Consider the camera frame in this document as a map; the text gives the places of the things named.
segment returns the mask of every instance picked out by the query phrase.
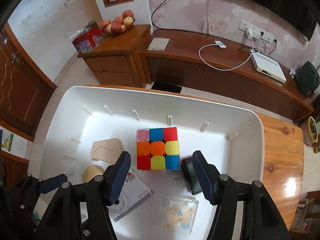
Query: tile floor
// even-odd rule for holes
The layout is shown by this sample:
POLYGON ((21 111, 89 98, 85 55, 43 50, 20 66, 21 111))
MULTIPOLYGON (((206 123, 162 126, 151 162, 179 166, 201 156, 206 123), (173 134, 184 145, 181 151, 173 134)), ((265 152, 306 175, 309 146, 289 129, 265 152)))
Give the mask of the tile floor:
MULTIPOLYGON (((63 94, 72 86, 75 85, 87 85, 87 84, 99 84, 98 80, 92 74, 90 69, 87 67, 85 62, 73 56, 70 61, 66 64, 56 79, 57 89, 52 95, 47 108, 39 123, 38 130, 36 132, 35 140, 33 142, 28 172, 34 177, 38 177, 40 173, 41 159, 44 150, 44 141, 49 129, 49 125, 55 113, 55 110, 63 96, 63 94)), ((146 88, 151 88, 152 85, 148 84, 146 88)), ((226 104, 231 104, 252 111, 256 111, 262 114, 269 115, 281 119, 282 121, 292 123, 291 120, 279 116, 278 114, 272 113, 265 109, 232 99, 224 96, 203 92, 190 88, 182 88, 182 94, 193 95, 201 98, 208 98, 215 101, 219 101, 226 104)), ((320 190, 320 154, 314 154, 311 147, 304 147, 305 161, 304 161, 304 173, 302 183, 302 197, 308 191, 320 190)))

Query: orange square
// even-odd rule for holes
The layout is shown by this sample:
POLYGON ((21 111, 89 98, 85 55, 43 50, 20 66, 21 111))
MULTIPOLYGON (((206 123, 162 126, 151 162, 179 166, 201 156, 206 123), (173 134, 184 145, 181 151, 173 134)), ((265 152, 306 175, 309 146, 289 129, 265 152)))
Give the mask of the orange square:
POLYGON ((137 142, 137 155, 140 155, 140 156, 150 155, 150 143, 137 142))
POLYGON ((152 142, 150 148, 153 156, 164 155, 164 143, 162 141, 152 142))

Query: white storage box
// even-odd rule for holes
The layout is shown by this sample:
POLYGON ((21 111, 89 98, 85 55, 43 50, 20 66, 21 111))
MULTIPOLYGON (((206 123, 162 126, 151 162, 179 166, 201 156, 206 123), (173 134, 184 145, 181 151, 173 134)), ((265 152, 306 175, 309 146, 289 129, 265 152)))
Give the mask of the white storage box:
MULTIPOLYGON (((182 96, 95 87, 72 87, 63 96, 46 138, 40 176, 46 179, 64 173, 72 184, 82 183, 82 173, 89 165, 108 166, 92 161, 90 149, 93 142, 109 138, 122 141, 135 169, 137 129, 167 127, 168 116, 172 116, 172 127, 178 128, 181 159, 200 150, 208 163, 236 181, 262 180, 264 132, 254 112, 182 96), (201 132, 205 122, 209 124, 201 132)), ((136 173, 155 193, 120 221, 113 222, 115 232, 118 239, 162 239, 164 198, 191 194, 180 171, 136 173)), ((44 196, 44 200, 49 202, 50 196, 44 196)), ((216 207, 202 193, 195 198, 199 206, 192 233, 175 239, 202 240, 208 235, 216 207)), ((238 209, 234 230, 237 237, 241 204, 238 209)))

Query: red square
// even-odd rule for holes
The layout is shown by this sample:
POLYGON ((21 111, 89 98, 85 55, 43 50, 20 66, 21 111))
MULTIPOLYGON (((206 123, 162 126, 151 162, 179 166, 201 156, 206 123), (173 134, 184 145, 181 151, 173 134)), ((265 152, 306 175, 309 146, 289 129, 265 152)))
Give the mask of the red square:
POLYGON ((163 140, 165 141, 177 141, 178 133, 176 127, 163 128, 163 140))
POLYGON ((137 156, 137 169, 150 171, 151 170, 151 158, 150 156, 137 156))

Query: blue square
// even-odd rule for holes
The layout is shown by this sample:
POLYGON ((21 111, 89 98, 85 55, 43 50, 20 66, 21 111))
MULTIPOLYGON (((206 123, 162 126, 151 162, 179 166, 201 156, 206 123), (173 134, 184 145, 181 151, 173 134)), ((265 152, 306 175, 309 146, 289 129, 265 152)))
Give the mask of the blue square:
POLYGON ((150 129, 150 141, 163 141, 163 128, 150 129))
POLYGON ((177 170, 180 168, 180 156, 179 155, 167 155, 165 157, 165 169, 177 170))

